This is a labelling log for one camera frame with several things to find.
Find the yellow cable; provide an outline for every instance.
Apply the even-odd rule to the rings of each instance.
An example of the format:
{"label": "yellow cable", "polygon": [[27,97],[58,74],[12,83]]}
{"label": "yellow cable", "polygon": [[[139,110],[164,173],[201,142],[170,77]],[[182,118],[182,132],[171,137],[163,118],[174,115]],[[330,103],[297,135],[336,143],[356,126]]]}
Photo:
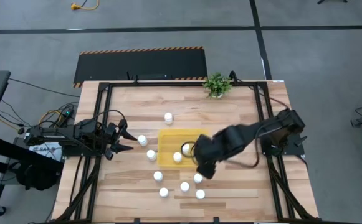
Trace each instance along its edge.
{"label": "yellow cable", "polygon": [[2,122],[2,123],[4,123],[4,124],[8,125],[9,127],[11,127],[11,128],[13,128],[13,129],[15,129],[16,131],[19,131],[17,128],[15,128],[14,126],[11,126],[9,123],[7,123],[7,122],[6,122],[6,121],[4,121],[4,120],[1,120],[1,119],[0,119],[0,122]]}
{"label": "yellow cable", "polygon": [[99,0],[97,0],[96,6],[92,7],[92,8],[87,8],[87,7],[81,7],[79,5],[77,5],[76,3],[72,3],[71,4],[71,9],[73,10],[77,10],[77,9],[83,9],[83,10],[95,10],[99,7]]}
{"label": "yellow cable", "polygon": [[59,115],[59,120],[58,122],[60,122],[62,120],[62,113],[58,110],[49,110],[48,112],[46,112],[46,114],[42,115],[41,119],[39,120],[38,124],[41,124],[42,120],[48,115],[48,114],[51,114],[51,113],[57,113]]}

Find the yellow tray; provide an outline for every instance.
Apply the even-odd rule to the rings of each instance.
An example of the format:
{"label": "yellow tray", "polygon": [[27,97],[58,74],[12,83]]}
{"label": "yellow tray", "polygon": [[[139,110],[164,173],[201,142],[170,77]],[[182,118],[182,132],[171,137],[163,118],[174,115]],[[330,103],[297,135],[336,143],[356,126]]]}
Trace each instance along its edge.
{"label": "yellow tray", "polygon": [[187,141],[195,142],[200,134],[209,135],[206,129],[162,129],[158,135],[158,165],[163,167],[196,167],[191,158],[183,156],[176,163],[175,152],[181,152],[181,146]]}

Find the yellow and black striped edge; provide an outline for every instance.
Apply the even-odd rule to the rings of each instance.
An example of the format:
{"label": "yellow and black striped edge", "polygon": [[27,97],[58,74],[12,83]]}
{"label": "yellow and black striped edge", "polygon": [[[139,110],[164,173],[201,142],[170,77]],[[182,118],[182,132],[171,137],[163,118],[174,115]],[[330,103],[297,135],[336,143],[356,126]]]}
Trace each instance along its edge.
{"label": "yellow and black striped edge", "polygon": [[82,83],[73,83],[73,88],[81,88],[82,87]]}
{"label": "yellow and black striped edge", "polygon": [[175,78],[175,80],[203,80],[205,77],[182,77],[182,78]]}
{"label": "yellow and black striped edge", "polygon": [[[183,78],[175,78],[175,80],[203,80],[206,77],[183,77]],[[73,88],[81,88],[83,83],[74,83]]]}
{"label": "yellow and black striped edge", "polygon": [[109,54],[109,53],[123,53],[123,52],[147,52],[147,51],[159,51],[159,50],[191,50],[191,49],[203,49],[203,47],[158,47],[153,49],[95,50],[95,51],[84,51],[81,52],[80,55]]}

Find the chair wheel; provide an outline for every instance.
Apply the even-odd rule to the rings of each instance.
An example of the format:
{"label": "chair wheel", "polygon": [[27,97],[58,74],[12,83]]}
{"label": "chair wheel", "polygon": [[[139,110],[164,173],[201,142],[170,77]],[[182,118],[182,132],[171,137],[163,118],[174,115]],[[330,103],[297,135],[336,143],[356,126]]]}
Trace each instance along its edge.
{"label": "chair wheel", "polygon": [[6,212],[6,207],[0,206],[0,216],[3,216]]}

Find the black panel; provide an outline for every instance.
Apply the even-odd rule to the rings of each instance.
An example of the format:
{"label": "black panel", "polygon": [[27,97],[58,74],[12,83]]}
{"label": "black panel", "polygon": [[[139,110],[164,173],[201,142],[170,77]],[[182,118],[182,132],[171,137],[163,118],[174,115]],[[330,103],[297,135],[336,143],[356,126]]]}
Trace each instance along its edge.
{"label": "black panel", "polygon": [[203,49],[82,54],[74,83],[127,80],[127,72],[130,77],[138,75],[141,80],[148,79],[149,76],[174,79],[205,77],[207,68]]}

